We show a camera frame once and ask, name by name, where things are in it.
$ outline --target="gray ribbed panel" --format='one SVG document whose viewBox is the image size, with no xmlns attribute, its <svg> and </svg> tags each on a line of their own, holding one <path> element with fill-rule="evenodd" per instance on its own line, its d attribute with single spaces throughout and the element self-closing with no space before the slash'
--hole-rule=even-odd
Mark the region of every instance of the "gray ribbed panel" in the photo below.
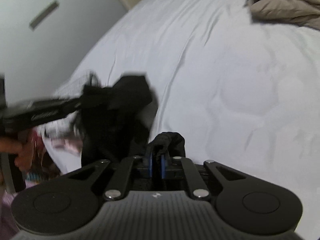
<svg viewBox="0 0 320 240">
<path fill-rule="evenodd" d="M 252 236 L 224 223 L 211 205 L 184 191 L 131 191 L 124 200 L 107 202 L 86 226 L 61 236 L 20 232 L 14 240 L 301 240 L 293 232 Z"/>
</svg>

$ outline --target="purple fabric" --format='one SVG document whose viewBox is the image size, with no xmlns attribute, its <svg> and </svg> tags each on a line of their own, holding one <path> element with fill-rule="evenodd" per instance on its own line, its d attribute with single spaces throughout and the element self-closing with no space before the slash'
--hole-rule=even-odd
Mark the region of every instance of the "purple fabric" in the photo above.
<svg viewBox="0 0 320 240">
<path fill-rule="evenodd" d="M 26 181 L 27 188 L 34 186 L 34 183 Z M 11 213 L 11 203 L 17 194 L 7 194 L 4 192 L 1 203 L 1 220 L 0 220 L 0 240 L 11 239 L 19 230 L 14 223 Z"/>
</svg>

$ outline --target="silver screw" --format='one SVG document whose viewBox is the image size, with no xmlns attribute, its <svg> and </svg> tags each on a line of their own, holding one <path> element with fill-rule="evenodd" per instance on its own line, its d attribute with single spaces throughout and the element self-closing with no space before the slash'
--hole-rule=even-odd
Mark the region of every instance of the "silver screw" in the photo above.
<svg viewBox="0 0 320 240">
<path fill-rule="evenodd" d="M 115 200 L 121 196 L 121 192 L 116 189 L 110 189 L 106 191 L 104 195 L 106 196 L 107 200 Z"/>
<path fill-rule="evenodd" d="M 209 196 L 209 191 L 202 189 L 202 188 L 199 188 L 193 192 L 193 195 L 198 198 L 203 198 L 203 197 Z"/>
</svg>

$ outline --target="bed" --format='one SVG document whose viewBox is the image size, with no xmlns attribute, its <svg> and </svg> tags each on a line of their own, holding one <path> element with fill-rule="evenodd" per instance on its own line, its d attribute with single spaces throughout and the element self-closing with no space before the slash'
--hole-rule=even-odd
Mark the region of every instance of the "bed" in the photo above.
<svg viewBox="0 0 320 240">
<path fill-rule="evenodd" d="M 145 74 L 159 108 L 150 140 L 177 131 L 186 154 L 293 191 L 296 229 L 320 236 L 320 32 L 252 22 L 246 0 L 143 0 L 91 49 L 87 70 L 112 86 Z M 79 158 L 50 149 L 64 172 Z"/>
</svg>

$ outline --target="mattress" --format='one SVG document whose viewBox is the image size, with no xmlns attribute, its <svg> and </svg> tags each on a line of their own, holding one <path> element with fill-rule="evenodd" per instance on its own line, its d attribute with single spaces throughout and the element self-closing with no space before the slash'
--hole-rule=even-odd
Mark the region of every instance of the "mattress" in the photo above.
<svg viewBox="0 0 320 240">
<path fill-rule="evenodd" d="M 145 74 L 159 103 L 150 140 L 293 191 L 296 232 L 320 236 L 320 32 L 252 22 L 246 0 L 143 0 L 92 48 L 83 71 L 113 85 Z"/>
</svg>

